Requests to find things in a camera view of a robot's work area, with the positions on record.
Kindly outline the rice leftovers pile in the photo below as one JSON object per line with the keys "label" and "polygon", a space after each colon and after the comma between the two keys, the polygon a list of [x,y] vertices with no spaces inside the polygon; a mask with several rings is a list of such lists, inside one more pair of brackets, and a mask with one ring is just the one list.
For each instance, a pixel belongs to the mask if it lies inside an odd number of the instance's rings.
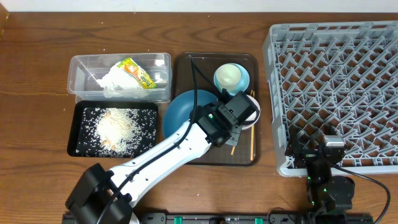
{"label": "rice leftovers pile", "polygon": [[156,141],[154,109],[86,108],[74,153],[82,157],[137,157]]}

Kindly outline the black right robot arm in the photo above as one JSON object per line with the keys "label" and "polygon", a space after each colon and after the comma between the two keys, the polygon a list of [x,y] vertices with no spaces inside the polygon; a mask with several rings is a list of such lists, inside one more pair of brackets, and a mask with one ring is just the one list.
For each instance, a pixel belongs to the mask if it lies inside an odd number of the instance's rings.
{"label": "black right robot arm", "polygon": [[345,152],[343,139],[330,131],[315,149],[300,145],[295,127],[289,128],[287,153],[294,157],[294,165],[306,168],[307,198],[312,209],[297,219],[297,223],[348,223],[346,211],[352,209],[354,181],[333,175],[331,168],[342,160]]}

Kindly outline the dark blue plate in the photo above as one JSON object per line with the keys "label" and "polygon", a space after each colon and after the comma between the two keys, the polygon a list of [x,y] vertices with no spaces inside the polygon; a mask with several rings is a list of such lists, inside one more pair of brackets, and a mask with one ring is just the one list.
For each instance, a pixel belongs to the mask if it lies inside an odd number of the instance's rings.
{"label": "dark blue plate", "polygon": [[[208,103],[217,101],[218,98],[205,90],[198,90],[198,106],[205,106]],[[181,125],[190,118],[194,105],[194,91],[189,90],[178,95],[167,108],[163,122],[162,132],[164,138],[170,137]]]}

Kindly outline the green yellow snack wrapper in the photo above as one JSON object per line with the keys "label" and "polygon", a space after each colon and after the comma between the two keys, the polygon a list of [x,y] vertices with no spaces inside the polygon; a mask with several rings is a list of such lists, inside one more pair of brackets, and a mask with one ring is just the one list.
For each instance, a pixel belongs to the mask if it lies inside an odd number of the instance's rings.
{"label": "green yellow snack wrapper", "polygon": [[120,61],[117,67],[125,71],[130,77],[133,77],[144,89],[154,89],[157,87],[156,83],[151,79],[149,74],[131,57]]}

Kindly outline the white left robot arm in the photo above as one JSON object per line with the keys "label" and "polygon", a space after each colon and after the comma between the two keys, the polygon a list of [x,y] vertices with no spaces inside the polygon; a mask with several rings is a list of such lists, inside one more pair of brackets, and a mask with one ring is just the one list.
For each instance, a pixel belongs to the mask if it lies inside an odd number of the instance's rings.
{"label": "white left robot arm", "polygon": [[65,206],[78,223],[139,223],[134,207],[153,186],[212,145],[223,145],[249,116],[233,102],[196,106],[176,132],[139,157],[110,170],[95,164],[84,171]]}

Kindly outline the white napkin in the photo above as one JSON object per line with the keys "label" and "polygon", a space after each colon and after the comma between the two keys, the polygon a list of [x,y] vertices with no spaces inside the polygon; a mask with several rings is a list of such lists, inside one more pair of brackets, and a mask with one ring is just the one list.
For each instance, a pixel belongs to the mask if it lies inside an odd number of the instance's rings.
{"label": "white napkin", "polygon": [[103,78],[96,79],[99,86],[103,88],[103,95],[106,98],[144,98],[148,96],[148,91],[143,89],[134,77],[118,67],[120,63],[114,64]]}

